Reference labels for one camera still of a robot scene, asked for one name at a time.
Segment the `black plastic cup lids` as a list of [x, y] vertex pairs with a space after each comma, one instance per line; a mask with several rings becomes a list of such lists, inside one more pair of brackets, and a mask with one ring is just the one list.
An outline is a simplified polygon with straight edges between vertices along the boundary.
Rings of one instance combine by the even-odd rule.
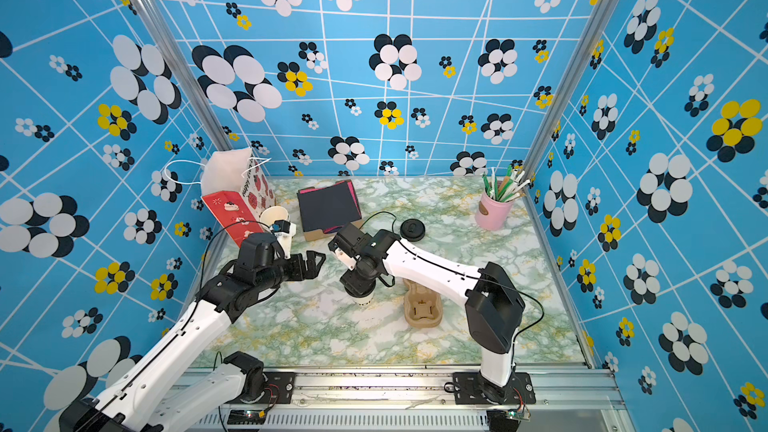
[[400, 235], [409, 242], [418, 242], [426, 235], [425, 224], [419, 219], [406, 219], [400, 225]]

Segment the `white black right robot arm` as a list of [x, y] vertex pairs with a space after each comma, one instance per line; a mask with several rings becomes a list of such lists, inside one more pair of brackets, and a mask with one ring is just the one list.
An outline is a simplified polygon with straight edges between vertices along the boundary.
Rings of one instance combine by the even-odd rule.
[[506, 271], [489, 262], [464, 265], [420, 249], [400, 235], [375, 235], [348, 224], [330, 240], [330, 252], [347, 271], [341, 283], [355, 299], [370, 298], [384, 274], [424, 286], [464, 308], [471, 338], [481, 347], [479, 388], [491, 403], [513, 392], [514, 345], [525, 311], [521, 293]]

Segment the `aluminium corner post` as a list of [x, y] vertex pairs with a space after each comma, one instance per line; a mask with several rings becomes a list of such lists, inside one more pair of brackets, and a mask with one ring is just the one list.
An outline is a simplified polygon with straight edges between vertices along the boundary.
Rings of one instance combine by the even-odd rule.
[[199, 86], [196, 77], [185, 60], [168, 21], [163, 16], [157, 0], [132, 0], [137, 8], [149, 35], [167, 61], [172, 73], [178, 79], [182, 92], [189, 100], [192, 111], [208, 134], [218, 151], [231, 150], [232, 146], [224, 134], [221, 124], [211, 108], [205, 94]]
[[610, 21], [620, 0], [599, 0], [594, 6], [585, 29], [576, 44], [575, 50], [569, 59], [565, 68], [562, 80], [555, 90], [555, 96], [552, 105], [539, 127], [535, 139], [528, 155], [524, 160], [525, 178], [534, 175], [540, 164], [547, 145], [549, 137], [567, 108], [568, 100], [573, 95], [576, 86], [586, 69], [588, 59], [602, 38], [608, 22]]

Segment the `green white wrapped straws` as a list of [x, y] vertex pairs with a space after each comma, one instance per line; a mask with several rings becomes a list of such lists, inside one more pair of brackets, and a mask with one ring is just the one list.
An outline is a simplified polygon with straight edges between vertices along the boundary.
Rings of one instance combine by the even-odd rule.
[[530, 178], [525, 178], [523, 168], [515, 169], [509, 166], [502, 178], [496, 176], [496, 170], [482, 175], [484, 194], [493, 202], [509, 203], [519, 198], [531, 184]]

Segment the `right aluminium corner post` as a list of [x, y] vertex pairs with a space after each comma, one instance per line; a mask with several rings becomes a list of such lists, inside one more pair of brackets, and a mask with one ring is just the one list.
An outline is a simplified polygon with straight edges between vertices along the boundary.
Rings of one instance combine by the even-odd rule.
[[599, 0], [594, 6], [585, 29], [576, 44], [575, 50], [569, 59], [565, 68], [562, 80], [555, 90], [555, 96], [552, 105], [539, 127], [535, 139], [528, 155], [524, 160], [525, 178], [534, 175], [540, 164], [547, 145], [549, 137], [567, 108], [568, 100], [573, 95], [576, 86], [586, 69], [588, 59], [602, 38], [608, 22], [610, 21], [620, 0]]

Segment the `red white paper gift bag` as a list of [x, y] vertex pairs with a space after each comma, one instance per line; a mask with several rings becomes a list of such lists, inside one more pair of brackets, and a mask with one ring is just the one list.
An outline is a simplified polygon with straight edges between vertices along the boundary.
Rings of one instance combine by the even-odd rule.
[[173, 179], [167, 167], [161, 175], [182, 185], [199, 185], [204, 204], [221, 227], [240, 247], [252, 233], [261, 233], [257, 222], [262, 212], [275, 205], [275, 193], [264, 173], [268, 159], [258, 158], [250, 148], [214, 152], [206, 163], [178, 159], [202, 168], [199, 180]]

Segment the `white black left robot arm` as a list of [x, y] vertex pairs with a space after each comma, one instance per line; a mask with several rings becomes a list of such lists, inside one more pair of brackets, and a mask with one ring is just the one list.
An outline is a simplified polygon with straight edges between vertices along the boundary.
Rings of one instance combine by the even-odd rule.
[[210, 374], [171, 395], [197, 357], [243, 313], [271, 298], [285, 282], [318, 277], [326, 256], [287, 255], [270, 233], [250, 235], [236, 259], [198, 291], [180, 321], [136, 365], [94, 399], [71, 403], [58, 419], [62, 431], [185, 431], [233, 400], [272, 409], [282, 394], [261, 360], [244, 352], [225, 357]]

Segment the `left aluminium corner post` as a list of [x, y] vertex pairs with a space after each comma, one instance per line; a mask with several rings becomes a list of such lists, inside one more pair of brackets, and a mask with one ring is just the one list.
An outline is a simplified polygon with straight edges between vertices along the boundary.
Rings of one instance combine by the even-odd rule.
[[208, 134], [218, 151], [231, 150], [232, 146], [224, 134], [221, 124], [211, 108], [205, 94], [199, 86], [196, 77], [185, 60], [168, 21], [163, 16], [157, 0], [132, 0], [137, 8], [149, 35], [167, 61], [172, 73], [178, 79], [182, 92], [189, 100], [192, 111]]

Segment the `pink cup straw holder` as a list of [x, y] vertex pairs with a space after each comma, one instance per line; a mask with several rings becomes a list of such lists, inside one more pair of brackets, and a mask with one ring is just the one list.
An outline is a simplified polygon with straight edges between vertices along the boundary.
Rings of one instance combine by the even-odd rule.
[[483, 192], [478, 203], [478, 210], [475, 213], [475, 221], [479, 227], [485, 230], [500, 230], [503, 228], [512, 206], [512, 202], [498, 202]]

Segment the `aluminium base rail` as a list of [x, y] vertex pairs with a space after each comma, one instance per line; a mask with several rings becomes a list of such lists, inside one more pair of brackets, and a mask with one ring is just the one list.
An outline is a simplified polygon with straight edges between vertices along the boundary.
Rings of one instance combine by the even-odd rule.
[[[247, 403], [230, 367], [191, 369], [158, 404], [127, 410], [125, 425], [139, 431], [487, 431], [493, 406], [463, 404], [450, 387], [473, 366], [282, 368], [266, 374], [277, 391]], [[523, 364], [517, 431], [632, 431], [634, 425], [614, 375], [582, 364]]]

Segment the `brown pulp cup carrier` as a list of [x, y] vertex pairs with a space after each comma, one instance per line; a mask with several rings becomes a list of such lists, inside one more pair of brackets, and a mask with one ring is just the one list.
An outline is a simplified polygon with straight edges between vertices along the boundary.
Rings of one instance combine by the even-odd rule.
[[404, 279], [407, 287], [404, 296], [404, 316], [406, 322], [419, 329], [435, 328], [443, 319], [441, 296], [416, 282]]

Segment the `white green paper cup stack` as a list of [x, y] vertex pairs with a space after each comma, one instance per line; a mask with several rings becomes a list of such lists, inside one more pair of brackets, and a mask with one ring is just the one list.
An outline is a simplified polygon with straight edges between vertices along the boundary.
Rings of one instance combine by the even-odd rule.
[[270, 232], [271, 231], [271, 225], [276, 220], [290, 220], [290, 214], [288, 210], [282, 206], [272, 206], [266, 208], [260, 215], [259, 221], [265, 225]]

